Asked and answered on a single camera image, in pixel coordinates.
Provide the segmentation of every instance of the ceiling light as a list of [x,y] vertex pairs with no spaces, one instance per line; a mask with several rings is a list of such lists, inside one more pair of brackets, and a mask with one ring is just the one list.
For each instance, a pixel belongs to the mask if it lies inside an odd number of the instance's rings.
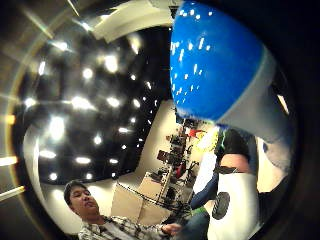
[[39,155],[41,157],[49,158],[49,159],[53,159],[57,156],[54,152],[49,151],[49,150],[42,150],[42,151],[40,151]]
[[104,65],[111,73],[115,73],[118,70],[118,63],[115,56],[106,56],[104,60]]
[[68,44],[66,42],[54,42],[53,46],[59,48],[63,52],[68,50]]
[[63,118],[53,117],[49,125],[49,132],[54,140],[60,140],[64,134]]
[[140,36],[138,34],[130,34],[128,40],[134,53],[139,54],[139,49],[141,47]]
[[118,160],[117,159],[114,159],[114,158],[110,158],[109,162],[111,164],[117,164],[118,163]]
[[91,162],[91,159],[86,157],[77,157],[76,161],[77,163],[80,163],[80,164],[88,164]]
[[151,84],[150,84],[150,82],[146,82],[146,84],[147,84],[147,87],[151,90]]
[[87,175],[86,175],[86,179],[92,179],[92,174],[91,173],[87,173]]
[[128,129],[128,128],[124,128],[124,127],[120,127],[120,128],[119,128],[119,132],[121,132],[121,133],[127,133],[127,132],[129,132],[129,129]]
[[39,69],[38,69],[38,73],[40,76],[43,75],[45,66],[46,66],[46,62],[42,61],[39,65]]
[[137,99],[133,99],[133,105],[137,108],[140,107],[140,102]]
[[101,15],[100,16],[100,19],[102,20],[102,21],[104,21],[104,20],[106,20],[108,17],[109,17],[110,15]]
[[95,107],[87,99],[78,96],[72,98],[71,104],[74,109],[95,109]]
[[37,102],[33,99],[33,98],[27,98],[25,101],[24,101],[24,104],[26,105],[27,108],[35,105]]
[[95,143],[96,145],[99,145],[99,144],[102,143],[102,138],[97,134],[97,135],[94,137],[93,141],[94,141],[94,143]]
[[54,180],[57,180],[58,175],[57,175],[56,173],[51,173],[51,174],[49,175],[49,178],[50,178],[52,181],[54,181]]
[[18,158],[16,156],[13,157],[3,157],[0,158],[0,166],[8,166],[18,162]]
[[93,72],[90,68],[85,68],[83,71],[82,71],[82,76],[85,78],[85,79],[90,79],[92,78],[93,76]]
[[114,97],[109,97],[107,98],[107,102],[110,104],[112,107],[119,107],[120,101]]
[[81,26],[86,30],[86,31],[91,31],[92,28],[85,22],[81,23]]
[[4,120],[7,124],[13,125],[16,122],[15,115],[5,115]]

